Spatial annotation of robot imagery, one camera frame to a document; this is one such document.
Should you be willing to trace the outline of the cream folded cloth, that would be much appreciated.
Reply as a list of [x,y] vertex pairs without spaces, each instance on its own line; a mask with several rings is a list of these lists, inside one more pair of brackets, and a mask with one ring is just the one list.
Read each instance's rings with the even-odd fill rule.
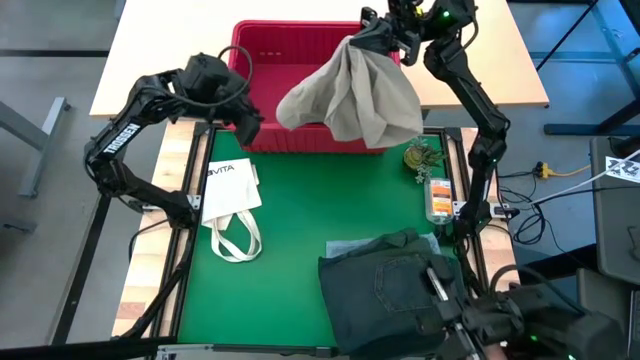
[[[249,158],[208,164],[201,224],[211,229],[211,249],[230,263],[249,262],[262,251],[262,238],[252,209],[262,205],[254,166]],[[249,232],[249,247],[241,250],[222,234],[236,216]]]

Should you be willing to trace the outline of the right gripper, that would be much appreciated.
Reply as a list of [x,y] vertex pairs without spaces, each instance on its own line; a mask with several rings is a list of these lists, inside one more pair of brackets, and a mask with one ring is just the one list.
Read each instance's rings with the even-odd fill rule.
[[418,59],[424,20],[424,12],[416,5],[391,5],[383,17],[371,7],[363,7],[360,31],[349,44],[381,55],[403,52],[400,63],[412,66]]

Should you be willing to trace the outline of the light wood table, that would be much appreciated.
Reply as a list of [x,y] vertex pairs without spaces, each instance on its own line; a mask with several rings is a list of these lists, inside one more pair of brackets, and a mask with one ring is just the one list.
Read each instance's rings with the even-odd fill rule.
[[[477,24],[464,29],[469,67],[498,106],[546,106],[549,98],[506,0],[475,0]],[[243,20],[356,21],[386,0],[127,0],[90,113],[110,116],[142,75],[182,67],[230,44]]]

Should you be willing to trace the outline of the black floor frame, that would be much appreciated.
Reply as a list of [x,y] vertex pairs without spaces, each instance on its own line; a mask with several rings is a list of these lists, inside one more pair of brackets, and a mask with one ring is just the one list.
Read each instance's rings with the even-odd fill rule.
[[635,48],[628,54],[623,54],[615,43],[613,31],[608,27],[604,18],[597,9],[600,0],[549,0],[551,3],[567,3],[567,4],[586,4],[587,8],[578,17],[574,24],[560,38],[554,47],[542,58],[536,66],[539,71],[551,59],[557,58],[556,53],[563,43],[569,38],[574,30],[580,25],[584,18],[592,14],[599,24],[603,27],[603,34],[610,48],[608,59],[614,61],[625,77],[625,81],[631,88],[635,98],[620,110],[609,116],[605,120],[596,125],[587,124],[558,124],[549,123],[543,127],[544,133],[551,136],[628,136],[640,137],[640,125],[628,125],[628,122],[634,117],[640,115],[640,83],[635,80],[628,63],[634,58],[640,57],[640,47]]

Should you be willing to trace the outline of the large red plastic laundry bin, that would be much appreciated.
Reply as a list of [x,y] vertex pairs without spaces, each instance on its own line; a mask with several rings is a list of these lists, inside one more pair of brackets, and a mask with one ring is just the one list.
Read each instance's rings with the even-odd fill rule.
[[337,142],[322,123],[287,130],[276,120],[276,107],[286,93],[324,65],[341,40],[360,31],[357,22],[244,20],[236,24],[229,67],[249,80],[249,96],[264,117],[253,143],[254,153],[381,154],[362,140]]

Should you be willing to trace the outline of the black floor bar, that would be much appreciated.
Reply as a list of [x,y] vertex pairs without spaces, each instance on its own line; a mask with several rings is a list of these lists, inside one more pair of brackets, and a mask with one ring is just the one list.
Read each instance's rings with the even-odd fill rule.
[[102,195],[89,204],[92,209],[46,336],[50,345],[106,340],[118,311],[126,238],[141,216]]

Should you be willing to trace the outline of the khaki garment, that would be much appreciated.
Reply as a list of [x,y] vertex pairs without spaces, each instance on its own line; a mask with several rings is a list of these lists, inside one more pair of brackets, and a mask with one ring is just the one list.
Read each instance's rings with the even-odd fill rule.
[[422,134],[420,99],[390,56],[358,48],[344,37],[329,60],[286,93],[276,107],[288,130],[328,127],[338,142],[368,149],[394,147]]

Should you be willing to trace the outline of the black table edge rail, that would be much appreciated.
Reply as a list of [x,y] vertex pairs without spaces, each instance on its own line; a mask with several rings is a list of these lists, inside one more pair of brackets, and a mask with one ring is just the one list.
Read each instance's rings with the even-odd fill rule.
[[318,358],[332,358],[340,354],[336,347],[329,346],[174,344],[166,345],[166,348],[176,351],[204,350],[212,352],[280,354],[283,356],[309,355]]

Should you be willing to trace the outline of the dark blue denim jeans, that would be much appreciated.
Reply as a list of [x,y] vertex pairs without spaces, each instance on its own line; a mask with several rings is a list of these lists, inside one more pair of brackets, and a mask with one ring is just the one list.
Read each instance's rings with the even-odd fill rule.
[[418,320],[435,313],[427,290],[428,262],[443,260],[455,290],[466,293],[457,259],[428,249],[387,248],[318,259],[318,277],[336,342],[343,355],[386,360],[432,353],[444,341],[438,329],[419,330]]

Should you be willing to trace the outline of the wooden table top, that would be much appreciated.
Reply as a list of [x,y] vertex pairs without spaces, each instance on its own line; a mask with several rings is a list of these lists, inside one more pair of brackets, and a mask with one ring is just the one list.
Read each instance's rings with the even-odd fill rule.
[[[206,124],[190,121],[167,124],[151,183],[169,192],[198,195],[203,160],[209,154]],[[174,230],[165,214],[153,210],[142,216],[132,247],[112,335],[133,327],[167,283],[170,275],[193,247],[194,230]]]
[[[460,180],[465,186],[460,199],[466,199],[470,194],[473,170],[468,164],[468,153],[477,134],[476,128],[462,127],[459,142],[462,152],[457,156]],[[471,267],[478,279],[489,286],[491,278],[503,266],[515,264],[513,242],[505,219],[494,218],[479,233],[478,241],[474,243],[468,255]]]

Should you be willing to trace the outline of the grey metal table leg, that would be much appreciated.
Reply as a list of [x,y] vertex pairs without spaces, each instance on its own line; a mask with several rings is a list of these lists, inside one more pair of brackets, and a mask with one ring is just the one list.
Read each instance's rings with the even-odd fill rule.
[[22,180],[19,195],[34,198],[38,193],[42,172],[51,151],[53,137],[63,114],[71,109],[65,97],[56,97],[44,123],[38,127],[10,106],[0,101],[0,128],[34,149],[29,167]]

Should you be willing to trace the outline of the black diagonal frame brace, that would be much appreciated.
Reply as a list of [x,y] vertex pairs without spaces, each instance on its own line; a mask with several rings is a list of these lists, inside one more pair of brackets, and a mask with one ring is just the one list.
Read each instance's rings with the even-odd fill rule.
[[121,338],[141,338],[149,325],[153,322],[156,315],[160,312],[164,306],[169,295],[172,293],[176,284],[184,276],[185,268],[187,267],[189,255],[184,253],[180,262],[175,267],[165,284],[160,288],[158,294],[150,303],[149,307],[143,312],[143,314],[136,320],[134,325],[121,335]]

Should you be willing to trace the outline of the potted succulent plant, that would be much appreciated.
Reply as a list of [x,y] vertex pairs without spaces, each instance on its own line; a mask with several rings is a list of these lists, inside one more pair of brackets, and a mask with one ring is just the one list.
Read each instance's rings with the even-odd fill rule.
[[417,184],[424,184],[431,179],[433,169],[439,167],[445,158],[442,150],[428,144],[424,137],[416,137],[403,153],[403,164],[414,173]]

